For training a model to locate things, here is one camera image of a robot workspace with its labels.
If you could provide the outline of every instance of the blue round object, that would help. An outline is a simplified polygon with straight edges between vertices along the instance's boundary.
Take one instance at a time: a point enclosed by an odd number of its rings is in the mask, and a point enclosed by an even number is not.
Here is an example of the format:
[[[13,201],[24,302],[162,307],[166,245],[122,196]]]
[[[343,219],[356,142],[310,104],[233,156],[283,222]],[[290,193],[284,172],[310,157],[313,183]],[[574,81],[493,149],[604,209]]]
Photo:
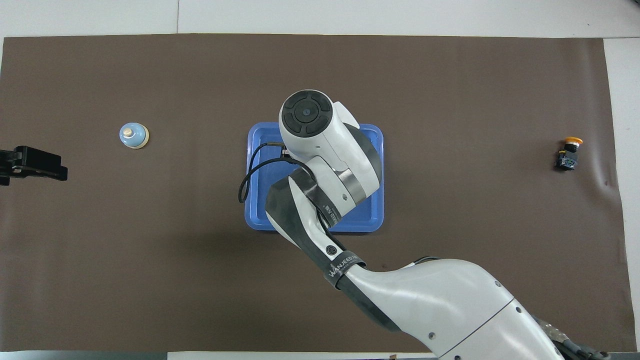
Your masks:
[[[139,149],[147,144],[149,131],[137,122],[128,122],[120,128],[120,141],[132,149]]]

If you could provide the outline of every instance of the white robotic arm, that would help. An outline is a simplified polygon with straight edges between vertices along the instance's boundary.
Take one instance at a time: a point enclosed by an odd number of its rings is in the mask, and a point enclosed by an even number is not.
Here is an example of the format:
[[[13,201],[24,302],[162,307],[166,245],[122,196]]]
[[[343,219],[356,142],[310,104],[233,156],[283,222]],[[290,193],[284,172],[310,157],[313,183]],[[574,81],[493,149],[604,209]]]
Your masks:
[[[389,272],[368,270],[328,231],[380,186],[378,153],[350,112],[303,90],[280,110],[280,132],[302,168],[269,190],[275,229],[304,251],[365,314],[401,330],[440,359],[563,359],[534,318],[480,266],[425,259]]]

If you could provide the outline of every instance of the blue plastic tray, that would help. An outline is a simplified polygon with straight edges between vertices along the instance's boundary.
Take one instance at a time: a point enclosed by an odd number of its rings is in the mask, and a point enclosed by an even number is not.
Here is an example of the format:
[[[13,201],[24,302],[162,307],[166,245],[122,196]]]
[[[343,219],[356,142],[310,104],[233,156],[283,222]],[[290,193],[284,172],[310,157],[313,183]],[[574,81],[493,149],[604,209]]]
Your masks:
[[[384,219],[385,172],[382,132],[377,126],[370,124],[361,124],[360,130],[367,135],[374,148],[378,151],[378,154],[380,154],[380,160],[382,160],[383,164],[382,182],[380,183],[380,189],[378,189],[378,191],[360,203],[355,209],[351,210],[344,218],[342,218],[342,221],[331,228],[332,231],[344,233],[370,233],[378,230]],[[254,125],[249,131],[249,137],[247,140],[247,168],[249,167],[249,161],[251,160],[253,150],[258,147],[258,145],[264,142],[281,141],[282,137],[280,136],[280,130],[277,122],[259,122]],[[277,158],[279,156],[279,147],[265,146],[260,150],[256,159],[253,161],[253,166],[258,165],[265,160]],[[273,183],[289,175],[296,169],[296,167],[296,165],[284,162],[272,163],[260,168],[260,170],[252,175],[249,196],[244,204],[244,219],[250,227],[256,230],[275,230],[264,211],[267,192]]]

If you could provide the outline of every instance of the white table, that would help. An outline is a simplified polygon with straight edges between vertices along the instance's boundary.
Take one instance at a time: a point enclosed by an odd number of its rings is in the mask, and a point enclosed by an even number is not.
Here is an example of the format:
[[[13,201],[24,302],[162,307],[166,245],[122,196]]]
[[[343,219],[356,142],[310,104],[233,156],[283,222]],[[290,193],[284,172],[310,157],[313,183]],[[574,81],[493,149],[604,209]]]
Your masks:
[[[0,0],[2,38],[156,33],[605,38],[636,343],[640,347],[640,186],[634,186],[640,178],[640,146],[636,144],[640,140],[640,5],[632,0]],[[309,353],[294,357],[388,355]],[[0,359],[8,356],[0,354]],[[288,358],[278,353],[169,356],[185,360],[249,357]]]

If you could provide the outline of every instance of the brown mat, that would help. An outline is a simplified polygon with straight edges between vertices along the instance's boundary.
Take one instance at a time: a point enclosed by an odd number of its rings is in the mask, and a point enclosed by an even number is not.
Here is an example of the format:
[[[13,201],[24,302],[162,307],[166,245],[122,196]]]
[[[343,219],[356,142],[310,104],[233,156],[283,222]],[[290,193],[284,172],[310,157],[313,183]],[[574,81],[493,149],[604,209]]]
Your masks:
[[[7,38],[0,81],[1,147],[69,168],[0,188],[0,350],[425,351],[244,222],[247,132],[302,88],[385,135],[385,222],[340,237],[370,268],[467,259],[576,341],[635,350],[599,39]],[[566,136],[586,143],[559,173]]]

